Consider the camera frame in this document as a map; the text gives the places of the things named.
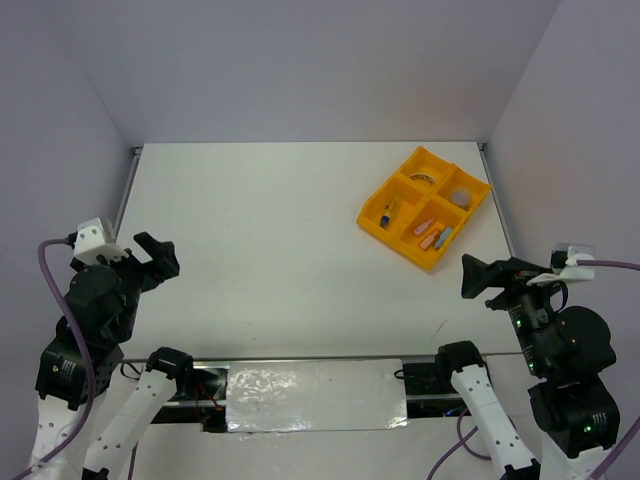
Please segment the blue highlighter pen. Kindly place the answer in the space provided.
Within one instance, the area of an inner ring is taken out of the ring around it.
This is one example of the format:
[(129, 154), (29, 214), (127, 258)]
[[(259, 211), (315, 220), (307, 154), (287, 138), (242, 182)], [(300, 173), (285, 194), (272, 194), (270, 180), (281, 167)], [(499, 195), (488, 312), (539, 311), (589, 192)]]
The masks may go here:
[(438, 238), (433, 243), (433, 248), (435, 250), (441, 249), (442, 246), (444, 245), (445, 241), (448, 239), (448, 237), (451, 235), (452, 232), (453, 232), (453, 228), (452, 227), (444, 228), (442, 230), (442, 232), (440, 233), (440, 235), (438, 236)]

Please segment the pink highlighter pen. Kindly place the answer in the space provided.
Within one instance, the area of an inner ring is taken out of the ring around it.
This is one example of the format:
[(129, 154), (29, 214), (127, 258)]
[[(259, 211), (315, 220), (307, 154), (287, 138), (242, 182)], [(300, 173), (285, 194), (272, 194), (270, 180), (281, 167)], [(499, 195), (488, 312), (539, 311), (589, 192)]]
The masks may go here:
[(418, 224), (413, 230), (412, 233), (415, 236), (420, 236), (423, 233), (425, 233), (434, 223), (435, 218), (431, 217), (423, 222), (421, 222), (420, 224)]

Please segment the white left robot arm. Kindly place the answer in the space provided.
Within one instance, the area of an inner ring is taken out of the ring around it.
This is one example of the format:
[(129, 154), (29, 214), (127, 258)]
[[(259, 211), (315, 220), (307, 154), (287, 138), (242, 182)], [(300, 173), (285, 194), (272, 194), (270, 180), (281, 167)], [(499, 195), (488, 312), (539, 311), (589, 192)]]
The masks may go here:
[(91, 431), (111, 378), (133, 334), (142, 294), (178, 276), (171, 241), (147, 232), (135, 242), (142, 262), (95, 227), (37, 250), (40, 270), (62, 311), (40, 356), (35, 389), (38, 427), (22, 479), (116, 479), (164, 404), (196, 385), (191, 355), (161, 347), (147, 360), (134, 391), (97, 437)]

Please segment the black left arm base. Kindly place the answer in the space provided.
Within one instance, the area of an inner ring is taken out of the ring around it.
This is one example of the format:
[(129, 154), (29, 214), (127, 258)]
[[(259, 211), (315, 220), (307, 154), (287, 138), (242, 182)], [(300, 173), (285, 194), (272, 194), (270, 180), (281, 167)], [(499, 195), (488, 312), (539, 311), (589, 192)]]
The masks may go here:
[(160, 408), (152, 424), (192, 424), (206, 433), (226, 433), (226, 381), (224, 368), (194, 368), (185, 389)]

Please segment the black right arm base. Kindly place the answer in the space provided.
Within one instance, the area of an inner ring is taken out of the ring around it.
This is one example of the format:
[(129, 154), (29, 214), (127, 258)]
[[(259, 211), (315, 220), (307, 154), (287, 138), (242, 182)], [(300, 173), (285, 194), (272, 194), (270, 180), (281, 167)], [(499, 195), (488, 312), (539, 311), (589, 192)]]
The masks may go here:
[(466, 408), (462, 397), (441, 380), (435, 362), (403, 363), (393, 375), (404, 385), (410, 420), (457, 417)]

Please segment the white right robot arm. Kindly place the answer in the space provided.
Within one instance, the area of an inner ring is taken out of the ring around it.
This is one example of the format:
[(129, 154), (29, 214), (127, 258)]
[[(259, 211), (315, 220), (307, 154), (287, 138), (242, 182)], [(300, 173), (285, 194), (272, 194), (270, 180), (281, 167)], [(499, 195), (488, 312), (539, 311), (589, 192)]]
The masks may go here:
[(515, 257), (492, 263), (462, 257), (462, 297), (499, 289), (485, 305), (508, 314), (538, 380), (528, 398), (542, 434), (540, 457), (511, 423), (472, 342), (443, 345), (436, 355), (436, 383), (463, 399), (499, 479), (595, 479), (614, 449), (620, 412), (600, 378), (616, 361), (610, 329), (586, 307), (551, 304), (555, 294), (568, 294), (569, 284), (593, 280), (594, 266), (593, 256), (574, 246), (554, 252), (550, 267)]

